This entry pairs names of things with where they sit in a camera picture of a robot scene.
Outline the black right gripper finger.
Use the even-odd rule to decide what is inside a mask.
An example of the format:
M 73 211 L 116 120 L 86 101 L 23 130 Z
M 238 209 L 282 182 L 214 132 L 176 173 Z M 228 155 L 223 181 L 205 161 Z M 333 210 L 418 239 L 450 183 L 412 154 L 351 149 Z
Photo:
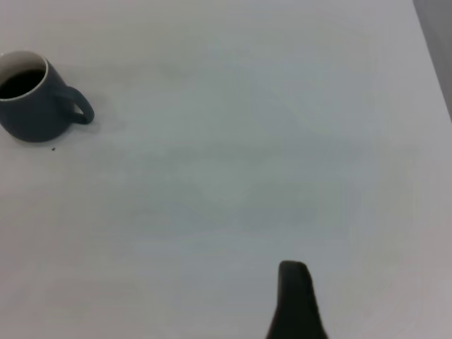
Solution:
M 327 338 L 314 284 L 307 266 L 282 261 L 278 267 L 278 293 L 267 338 Z

